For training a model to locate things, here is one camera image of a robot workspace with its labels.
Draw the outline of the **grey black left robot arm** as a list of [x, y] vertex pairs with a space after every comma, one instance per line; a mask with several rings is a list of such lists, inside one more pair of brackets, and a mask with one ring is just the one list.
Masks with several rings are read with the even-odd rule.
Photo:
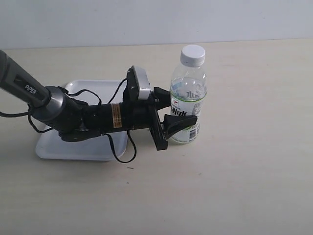
[[197, 116], [188, 114], [165, 115], [160, 120], [158, 111], [171, 105], [170, 93], [151, 88], [143, 68], [130, 67], [124, 83], [122, 102], [89, 105], [65, 88], [43, 86], [5, 52], [0, 54], [1, 89], [27, 103], [28, 119], [56, 130], [63, 141], [79, 142], [115, 132], [149, 129], [157, 150], [165, 150], [172, 135], [197, 122]]

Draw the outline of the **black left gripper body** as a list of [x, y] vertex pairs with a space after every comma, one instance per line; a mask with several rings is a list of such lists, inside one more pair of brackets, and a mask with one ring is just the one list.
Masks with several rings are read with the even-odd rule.
[[129, 92], [123, 93], [122, 129], [149, 129], [158, 151], [168, 148], [168, 141], [156, 109], [154, 92], [150, 92], [147, 100], [131, 101]]

